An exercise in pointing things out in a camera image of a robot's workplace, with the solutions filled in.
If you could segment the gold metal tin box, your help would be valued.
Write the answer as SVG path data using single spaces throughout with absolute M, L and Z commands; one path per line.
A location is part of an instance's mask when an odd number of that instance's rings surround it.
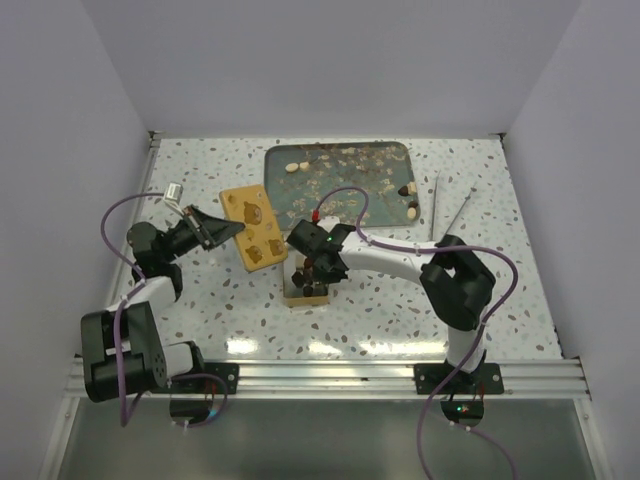
M 289 308 L 317 307 L 329 303 L 329 288 L 313 279 L 311 263 L 290 249 L 283 263 L 283 298 Z

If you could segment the silver metal tin lid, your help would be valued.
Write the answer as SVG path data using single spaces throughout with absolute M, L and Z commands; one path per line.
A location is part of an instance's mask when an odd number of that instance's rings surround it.
M 234 241 L 248 272 L 274 266 L 287 258 L 284 237 L 263 185 L 223 190 L 219 200 L 225 218 L 244 225 L 234 235 Z

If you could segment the silver metal tongs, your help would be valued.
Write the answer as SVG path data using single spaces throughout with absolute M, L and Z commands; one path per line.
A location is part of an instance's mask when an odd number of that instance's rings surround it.
M 431 188 L 429 236 L 432 242 L 451 234 L 476 192 L 476 181 L 470 173 L 439 171 Z

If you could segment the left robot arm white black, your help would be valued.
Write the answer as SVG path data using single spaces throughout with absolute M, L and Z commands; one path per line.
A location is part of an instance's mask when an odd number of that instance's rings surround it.
M 212 250 L 245 229 L 189 206 L 172 228 L 162 231 L 138 222 L 127 232 L 135 259 L 136 283 L 120 302 L 82 317 L 81 357 L 85 390 L 95 403 L 159 390 L 169 380 L 185 392 L 201 390 L 208 379 L 202 354 L 192 341 L 163 344 L 157 321 L 183 292 L 176 260 L 200 247 Z

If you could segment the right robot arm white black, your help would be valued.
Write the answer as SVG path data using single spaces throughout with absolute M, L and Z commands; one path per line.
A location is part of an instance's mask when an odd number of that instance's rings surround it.
M 323 284 L 346 280 L 352 271 L 368 271 L 422 287 L 447 326 L 447 384 L 464 393 L 480 382 L 486 349 L 478 332 L 496 279 L 460 238 L 446 235 L 439 242 L 415 243 L 365 234 L 353 225 L 338 223 L 327 230 L 302 220 L 286 243 L 310 261 L 312 278 Z

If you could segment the dark round chocolate tray left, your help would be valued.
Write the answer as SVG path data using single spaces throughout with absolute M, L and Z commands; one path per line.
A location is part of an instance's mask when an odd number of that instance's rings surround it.
M 296 271 L 291 276 L 291 281 L 297 288 L 303 288 L 306 285 L 306 280 L 305 280 L 304 274 L 302 272 L 299 272 L 299 271 Z

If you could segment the floral teal serving tray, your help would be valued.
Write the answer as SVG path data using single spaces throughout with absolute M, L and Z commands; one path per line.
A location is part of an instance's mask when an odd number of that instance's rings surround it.
M 307 172 L 285 171 L 301 162 L 310 163 Z M 416 184 L 409 149 L 397 141 L 278 145 L 265 154 L 264 186 L 283 231 L 310 219 L 315 208 L 321 217 L 352 224 L 365 198 L 364 227 L 408 226 L 419 218 L 418 195 L 398 190 L 411 182 Z M 413 220 L 410 207 L 417 209 Z

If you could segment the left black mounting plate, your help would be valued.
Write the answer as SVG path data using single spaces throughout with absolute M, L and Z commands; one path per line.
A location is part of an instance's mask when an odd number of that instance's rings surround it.
M 236 394 L 240 378 L 240 366 L 237 363 L 206 361 L 203 372 L 222 380 L 227 387 L 228 395 Z M 216 396 L 220 396 L 223 390 L 217 381 L 205 379 L 204 392 L 210 398 L 215 398 Z

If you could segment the black mounting plate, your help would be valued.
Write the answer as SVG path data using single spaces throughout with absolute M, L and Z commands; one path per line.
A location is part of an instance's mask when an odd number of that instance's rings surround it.
M 228 395 L 236 394 L 240 378 L 240 366 L 237 363 L 206 361 L 203 372 L 222 380 L 227 387 Z M 220 396 L 223 390 L 217 381 L 205 379 L 204 392 L 210 398 L 215 398 L 216 396 Z
M 442 387 L 439 385 L 454 370 L 443 363 L 418 363 L 413 366 L 413 380 L 418 395 L 430 395 L 433 391 L 442 395 L 501 395 L 505 393 L 502 373 L 497 363 L 483 363 L 473 372 L 458 371 Z

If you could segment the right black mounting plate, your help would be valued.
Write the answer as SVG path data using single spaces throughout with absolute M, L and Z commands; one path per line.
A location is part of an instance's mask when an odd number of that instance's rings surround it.
M 442 395 L 501 395 L 505 393 L 502 373 L 497 363 L 483 363 L 473 372 L 458 371 L 442 387 L 439 385 L 454 370 L 443 363 L 418 363 L 413 366 L 413 380 L 418 395 L 430 395 L 433 391 Z

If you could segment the aluminium rail front edge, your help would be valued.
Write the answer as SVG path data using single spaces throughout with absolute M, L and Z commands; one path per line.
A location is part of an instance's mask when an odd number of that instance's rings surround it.
M 424 400 L 411 360 L 232 360 L 240 366 L 238 400 Z M 499 361 L 505 393 L 453 395 L 488 400 L 586 400 L 590 390 L 578 360 Z

